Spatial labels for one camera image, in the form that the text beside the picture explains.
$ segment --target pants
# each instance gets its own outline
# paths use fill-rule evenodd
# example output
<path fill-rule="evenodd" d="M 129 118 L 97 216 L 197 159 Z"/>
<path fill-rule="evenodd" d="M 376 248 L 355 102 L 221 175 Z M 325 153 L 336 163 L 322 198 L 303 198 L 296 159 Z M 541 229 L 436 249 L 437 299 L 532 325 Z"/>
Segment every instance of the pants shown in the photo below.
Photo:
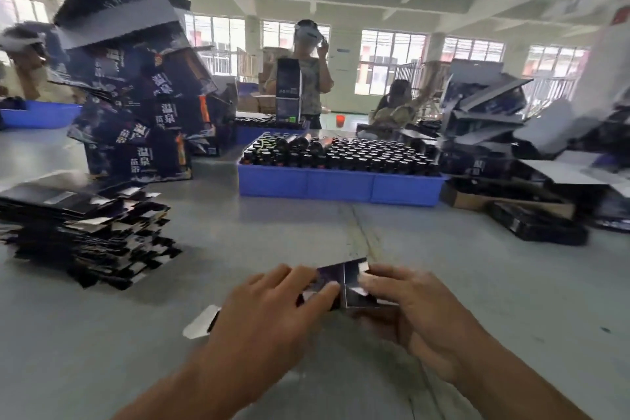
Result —
<path fill-rule="evenodd" d="M 319 115 L 304 115 L 304 118 L 311 122 L 310 129 L 321 129 L 321 121 L 319 121 Z"/>

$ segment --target open box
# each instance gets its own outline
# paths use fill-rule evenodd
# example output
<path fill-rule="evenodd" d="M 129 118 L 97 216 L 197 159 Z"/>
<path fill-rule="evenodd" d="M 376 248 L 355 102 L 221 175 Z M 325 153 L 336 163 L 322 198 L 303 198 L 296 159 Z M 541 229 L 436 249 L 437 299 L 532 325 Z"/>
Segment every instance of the open box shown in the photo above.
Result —
<path fill-rule="evenodd" d="M 468 184 L 482 184 L 484 187 L 495 189 L 498 193 L 508 190 L 522 191 L 524 194 L 539 198 L 539 201 L 508 198 L 501 196 L 489 196 L 486 194 L 473 194 L 464 186 Z M 559 197 L 558 195 L 541 188 L 538 185 L 524 180 L 498 180 L 486 178 L 452 177 L 444 183 L 440 200 L 449 206 L 469 211 L 482 211 L 490 201 L 505 201 L 520 206 L 544 209 L 552 214 L 571 219 L 575 212 L 575 205 Z"/>

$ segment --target camouflage shirt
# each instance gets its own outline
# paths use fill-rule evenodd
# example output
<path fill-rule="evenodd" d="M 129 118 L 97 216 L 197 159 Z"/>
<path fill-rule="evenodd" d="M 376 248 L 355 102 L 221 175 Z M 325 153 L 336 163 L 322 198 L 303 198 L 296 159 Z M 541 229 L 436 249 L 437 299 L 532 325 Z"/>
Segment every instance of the camouflage shirt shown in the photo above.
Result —
<path fill-rule="evenodd" d="M 319 58 L 309 57 L 300 60 L 300 69 L 302 70 L 302 113 L 305 115 L 318 115 L 321 113 L 321 101 L 319 100 Z M 276 80 L 277 77 L 278 62 L 273 64 L 269 80 Z"/>

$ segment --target gray tabletop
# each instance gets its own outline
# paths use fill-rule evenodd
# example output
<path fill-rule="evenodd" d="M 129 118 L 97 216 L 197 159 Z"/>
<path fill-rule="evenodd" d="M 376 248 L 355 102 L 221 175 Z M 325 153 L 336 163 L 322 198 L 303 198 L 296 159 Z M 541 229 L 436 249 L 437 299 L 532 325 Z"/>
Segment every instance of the gray tabletop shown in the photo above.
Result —
<path fill-rule="evenodd" d="M 0 133 L 0 181 L 85 168 L 61 131 Z M 483 215 L 240 199 L 231 161 L 154 185 L 184 253 L 124 292 L 81 289 L 0 247 L 0 404 L 11 419 L 105 420 L 196 345 L 181 331 L 249 274 L 365 256 L 434 270 L 493 335 L 600 420 L 630 417 L 629 238 L 525 243 Z M 477 413 L 406 355 L 331 315 L 304 361 L 240 418 L 460 419 Z"/>

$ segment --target person's right hand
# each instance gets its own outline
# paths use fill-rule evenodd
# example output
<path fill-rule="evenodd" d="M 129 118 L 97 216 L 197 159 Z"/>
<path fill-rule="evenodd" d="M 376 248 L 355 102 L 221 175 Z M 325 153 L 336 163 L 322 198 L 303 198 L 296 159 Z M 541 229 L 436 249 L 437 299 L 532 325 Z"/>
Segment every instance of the person's right hand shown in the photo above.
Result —
<path fill-rule="evenodd" d="M 447 382 L 456 383 L 461 362 L 489 334 L 455 295 L 431 273 L 371 264 L 359 283 L 370 294 L 396 302 L 400 309 L 365 314 L 361 321 L 398 342 Z"/>

